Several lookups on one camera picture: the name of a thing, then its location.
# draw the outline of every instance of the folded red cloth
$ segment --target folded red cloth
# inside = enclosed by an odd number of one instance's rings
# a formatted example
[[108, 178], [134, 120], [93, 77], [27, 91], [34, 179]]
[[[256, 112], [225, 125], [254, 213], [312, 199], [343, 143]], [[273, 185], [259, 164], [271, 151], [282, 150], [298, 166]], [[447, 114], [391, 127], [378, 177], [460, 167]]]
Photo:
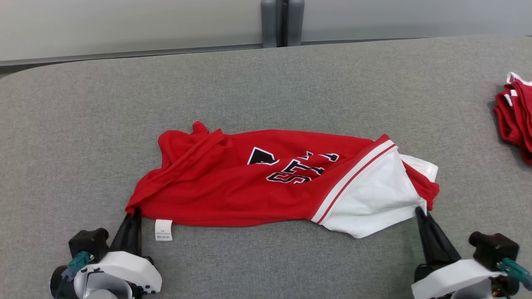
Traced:
[[496, 97], [494, 109], [501, 138], [519, 146], [521, 157], [532, 164], [532, 82], [511, 72], [504, 91]]

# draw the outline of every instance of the red stripe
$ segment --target red stripe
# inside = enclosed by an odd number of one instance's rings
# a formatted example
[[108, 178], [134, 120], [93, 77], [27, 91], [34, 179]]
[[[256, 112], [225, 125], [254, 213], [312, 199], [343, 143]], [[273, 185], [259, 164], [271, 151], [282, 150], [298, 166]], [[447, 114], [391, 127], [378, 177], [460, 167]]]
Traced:
[[323, 216], [320, 218], [320, 220], [317, 222], [317, 223], [321, 223], [323, 221], [323, 219], [325, 218], [325, 216], [327, 215], [327, 213], [329, 213], [329, 210], [333, 207], [334, 203], [336, 202], [336, 200], [340, 197], [340, 194], [342, 194], [342, 192], [345, 190], [345, 188], [349, 185], [349, 183], [351, 183], [351, 181], [356, 178], [356, 176], [359, 175], [360, 172], [362, 172], [362, 170], [364, 170], [366, 167], [368, 167], [373, 161], [375, 161], [376, 158], [382, 156], [384, 153], [386, 153], [388, 150], [390, 150], [390, 148], [394, 147], [395, 144], [391, 145], [389, 148], [385, 149], [384, 151], [380, 152], [378, 155], [376, 155], [375, 157], [373, 157], [373, 159], [369, 160], [368, 163], [366, 163], [359, 171], [357, 171], [350, 179], [349, 181], [347, 181], [347, 183], [342, 187], [342, 189], [340, 190], [340, 192], [338, 192], [338, 194], [336, 195], [336, 197], [332, 200], [331, 204], [329, 205], [329, 207], [327, 208], [327, 210], [325, 211], [325, 213], [323, 214]]

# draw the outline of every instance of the white clothing tag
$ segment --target white clothing tag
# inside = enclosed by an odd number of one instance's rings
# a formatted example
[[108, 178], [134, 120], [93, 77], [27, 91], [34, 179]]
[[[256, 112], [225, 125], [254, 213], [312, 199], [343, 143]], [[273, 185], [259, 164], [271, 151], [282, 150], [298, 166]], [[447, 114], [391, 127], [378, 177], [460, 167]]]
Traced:
[[172, 241], [172, 220], [157, 219], [155, 221], [155, 240]]

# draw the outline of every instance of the folded red garment with white trim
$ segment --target folded red garment with white trim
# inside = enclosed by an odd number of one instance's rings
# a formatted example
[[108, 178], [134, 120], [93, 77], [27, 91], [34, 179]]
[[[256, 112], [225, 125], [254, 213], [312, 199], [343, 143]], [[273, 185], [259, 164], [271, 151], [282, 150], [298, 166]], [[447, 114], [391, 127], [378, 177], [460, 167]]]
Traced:
[[499, 133], [504, 141], [519, 146], [523, 160], [532, 164], [532, 82], [510, 72], [506, 83], [495, 98]]
[[244, 227], [308, 219], [362, 238], [432, 209], [432, 163], [399, 155], [383, 135], [305, 131], [224, 134], [200, 122], [159, 138], [162, 166], [142, 178], [127, 207], [151, 219]]

